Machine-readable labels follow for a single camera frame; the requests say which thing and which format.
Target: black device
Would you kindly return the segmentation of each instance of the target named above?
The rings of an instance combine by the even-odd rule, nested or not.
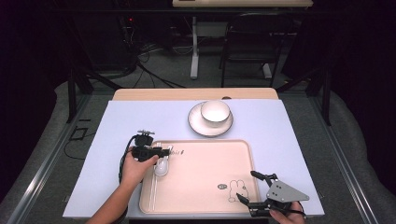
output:
[[[154,139],[149,135],[155,133],[145,130],[137,131],[137,132],[140,134],[132,136],[120,160],[120,172],[119,172],[120,182],[122,180],[122,167],[125,161],[125,157],[129,152],[131,152],[132,156],[138,161],[146,161],[155,155],[157,155],[159,158],[163,158],[164,156],[170,155],[170,149],[163,149],[162,147],[151,146]],[[134,140],[134,146],[132,146],[132,150],[130,150],[130,146],[133,140]]]
[[[303,211],[296,211],[290,209],[290,206],[291,202],[309,200],[309,196],[278,180],[276,174],[263,175],[256,171],[251,171],[250,174],[260,180],[265,180],[270,187],[266,194],[267,200],[259,203],[251,203],[248,198],[236,193],[239,202],[247,206],[252,217],[270,217],[270,209],[275,209],[284,215],[287,213],[297,213],[305,218],[304,209]]]

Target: gray carpet floor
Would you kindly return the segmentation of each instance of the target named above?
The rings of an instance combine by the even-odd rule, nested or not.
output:
[[[190,79],[190,54],[180,54],[165,50],[152,51],[150,55],[142,55],[142,60],[148,60],[144,65],[148,70],[161,78],[172,80],[187,88],[219,87],[220,70],[219,50],[216,44],[210,42],[200,48],[199,77]],[[247,72],[257,67],[238,67]],[[112,79],[114,82],[126,88],[167,88],[158,79],[153,79],[148,74],[141,76],[137,68],[132,74],[125,77]],[[104,76],[112,78],[114,74],[106,73]],[[275,87],[284,83],[286,77],[277,74]],[[114,93],[104,84],[92,81],[95,92],[91,96],[84,96],[78,92],[78,99],[86,104],[79,110],[76,122],[66,124],[68,116],[67,88],[64,83],[57,90],[58,101],[53,111],[51,120],[43,132],[30,160],[25,169],[14,184],[8,196],[0,205],[0,223],[11,223],[10,218],[15,216],[15,209],[28,189],[36,172],[46,161],[50,153],[58,147],[59,153],[55,157],[55,163],[50,169],[50,175],[45,179],[43,188],[37,197],[33,199],[30,207],[26,208],[19,223],[83,223],[83,220],[62,218],[66,207],[67,197],[71,195],[73,187],[78,179],[94,133],[100,123],[106,109],[107,102]],[[337,157],[334,154],[334,141],[329,137],[328,131],[334,133],[336,144],[345,153],[345,157],[358,179],[361,191],[364,193],[368,204],[376,217],[377,223],[392,223],[396,220],[396,213],[392,208],[396,207],[396,199],[376,179],[375,172],[366,160],[364,139],[359,125],[347,110],[344,102],[332,92],[331,99],[331,122],[332,127],[323,125],[318,114],[316,102],[320,98],[308,98],[301,91],[304,85],[297,86],[292,90],[279,94],[290,116],[290,121],[296,133],[297,140],[303,152],[305,162],[312,175],[318,195],[321,199],[324,211],[323,217],[309,218],[306,223],[364,223],[361,215],[361,207],[354,198],[353,189],[348,185],[345,176],[341,172]],[[64,130],[86,128],[87,136],[82,140],[59,142]]]

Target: table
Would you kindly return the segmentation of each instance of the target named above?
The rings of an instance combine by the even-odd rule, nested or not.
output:
[[[107,106],[64,217],[92,216],[113,192],[118,185],[120,156],[137,129],[154,131],[155,128],[155,140],[205,139],[190,128],[187,114],[197,103],[223,97],[232,98],[225,102],[234,114],[234,123],[227,133],[215,139],[239,138],[249,142],[256,170],[276,173],[280,180],[309,195],[310,200],[302,202],[305,212],[310,217],[322,216],[324,212],[315,186],[276,91],[224,88],[118,90]],[[260,119],[245,122],[252,118]],[[139,185],[129,202],[128,218],[249,218],[248,209],[244,214],[147,215],[138,209],[140,190]],[[260,181],[261,196],[267,190],[266,184]]]
[[[313,2],[311,0],[173,0],[173,7],[312,7]],[[198,78],[198,61],[199,61],[199,50],[197,46],[197,36],[200,35],[197,32],[199,23],[196,17],[192,17],[192,61],[191,61],[191,73],[190,78]],[[225,24],[212,25],[209,29],[213,32],[213,28],[219,28],[218,31],[214,32],[211,36],[222,36],[225,31]]]

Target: black cable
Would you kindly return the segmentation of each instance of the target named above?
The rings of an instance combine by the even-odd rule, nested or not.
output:
[[[94,134],[96,134],[96,133],[87,134],[87,135],[84,136],[84,138],[85,138],[85,137],[88,137],[88,136],[91,136],[91,135],[94,135]],[[74,157],[74,156],[71,156],[70,154],[67,153],[67,146],[69,145],[69,143],[74,142],[74,141],[77,141],[77,140],[69,140],[69,141],[64,145],[64,155],[66,155],[66,157],[68,157],[68,158],[70,158],[70,159],[85,161],[85,158]]]
[[[167,85],[167,86],[170,87],[170,88],[174,88],[174,86],[172,86],[171,84],[173,84],[173,85],[175,85],[175,86],[178,86],[178,87],[180,87],[180,88],[186,88],[186,87],[181,86],[181,85],[179,85],[179,84],[177,84],[177,83],[175,83],[175,82],[172,82],[172,81],[163,79],[163,78],[161,78],[161,77],[158,77],[157,75],[155,75],[155,74],[153,74],[152,72],[150,72],[145,66],[143,66],[142,63],[137,63],[137,66],[140,67],[141,69],[143,69],[145,72],[149,73],[150,75],[152,75],[152,76],[158,78],[160,81],[162,81],[165,85]]]
[[[137,135],[132,136],[132,138],[129,140],[128,144],[126,145],[124,154],[122,155],[120,159],[120,171],[119,171],[119,182],[122,180],[122,169],[123,169],[123,164],[125,162],[125,157],[128,154],[128,152],[131,152],[129,149],[129,146],[131,145],[132,140],[134,140],[137,137]]]
[[[144,72],[145,71],[142,70],[142,72],[140,73],[140,77],[137,79],[136,83],[132,86],[132,89],[134,89],[136,87],[137,83],[140,81],[140,78],[143,76]]]

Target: desk leg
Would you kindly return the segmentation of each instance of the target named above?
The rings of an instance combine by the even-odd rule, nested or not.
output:
[[[197,18],[192,17],[192,61],[191,61],[191,79],[198,78],[198,41],[197,41]]]

